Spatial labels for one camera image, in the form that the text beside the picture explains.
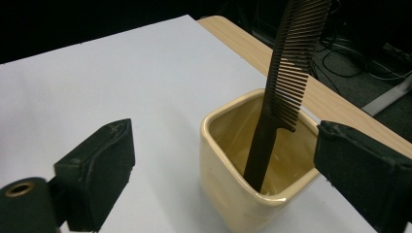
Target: comb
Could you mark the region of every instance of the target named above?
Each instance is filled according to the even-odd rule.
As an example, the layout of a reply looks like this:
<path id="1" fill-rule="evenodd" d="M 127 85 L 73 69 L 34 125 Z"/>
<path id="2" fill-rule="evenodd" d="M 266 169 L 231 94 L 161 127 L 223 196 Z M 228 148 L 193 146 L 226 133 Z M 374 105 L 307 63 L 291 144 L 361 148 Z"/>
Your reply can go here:
<path id="1" fill-rule="evenodd" d="M 269 66 L 263 103 L 244 179 L 260 192 L 279 128 L 294 132 L 329 0 L 291 0 L 286 5 Z"/>

